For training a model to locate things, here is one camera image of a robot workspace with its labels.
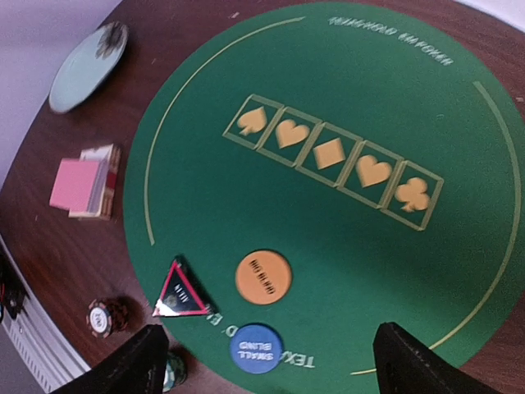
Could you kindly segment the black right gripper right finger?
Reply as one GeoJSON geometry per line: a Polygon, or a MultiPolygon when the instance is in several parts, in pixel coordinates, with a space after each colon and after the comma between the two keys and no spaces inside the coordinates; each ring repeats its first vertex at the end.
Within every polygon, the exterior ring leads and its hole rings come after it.
{"type": "Polygon", "coordinates": [[[381,393],[498,393],[448,364],[397,323],[379,326],[373,352],[381,393]]]}

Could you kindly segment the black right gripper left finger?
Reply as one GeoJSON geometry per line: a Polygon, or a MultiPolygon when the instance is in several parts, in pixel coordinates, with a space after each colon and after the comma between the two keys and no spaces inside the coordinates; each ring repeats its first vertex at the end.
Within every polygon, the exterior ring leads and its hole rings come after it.
{"type": "Polygon", "coordinates": [[[161,393],[168,345],[161,325],[146,325],[95,368],[54,393],[161,393]]]}

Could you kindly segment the green chip stack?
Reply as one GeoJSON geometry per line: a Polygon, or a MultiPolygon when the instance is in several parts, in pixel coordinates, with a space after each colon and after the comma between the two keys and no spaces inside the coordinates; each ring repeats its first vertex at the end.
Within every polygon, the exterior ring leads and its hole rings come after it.
{"type": "Polygon", "coordinates": [[[180,386],[187,378],[186,364],[181,356],[169,352],[165,369],[163,393],[168,393],[176,386],[180,386]]]}

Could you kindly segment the black red triangular dealer marker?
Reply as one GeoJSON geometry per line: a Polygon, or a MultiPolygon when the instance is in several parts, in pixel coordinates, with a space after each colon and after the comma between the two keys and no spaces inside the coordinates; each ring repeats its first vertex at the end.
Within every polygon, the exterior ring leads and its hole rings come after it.
{"type": "Polygon", "coordinates": [[[189,267],[185,256],[177,255],[154,305],[153,317],[193,317],[214,312],[211,298],[189,267]]]}

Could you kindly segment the blue small blind button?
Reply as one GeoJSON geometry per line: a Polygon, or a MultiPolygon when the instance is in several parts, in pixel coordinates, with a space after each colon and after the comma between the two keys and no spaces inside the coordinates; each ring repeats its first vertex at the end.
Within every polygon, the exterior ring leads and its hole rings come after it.
{"type": "Polygon", "coordinates": [[[251,374],[271,372],[280,363],[283,350],[279,334],[273,328],[258,323],[239,328],[230,342],[234,364],[251,374]]]}

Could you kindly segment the orange big blind button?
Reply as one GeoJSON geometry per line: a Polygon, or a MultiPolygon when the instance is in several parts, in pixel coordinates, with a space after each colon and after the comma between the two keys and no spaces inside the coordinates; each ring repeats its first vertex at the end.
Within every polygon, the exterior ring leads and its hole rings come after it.
{"type": "Polygon", "coordinates": [[[291,287],[293,274],[288,260],[274,250],[255,250],[240,261],[235,285],[240,295],[254,305],[271,305],[291,287]]]}

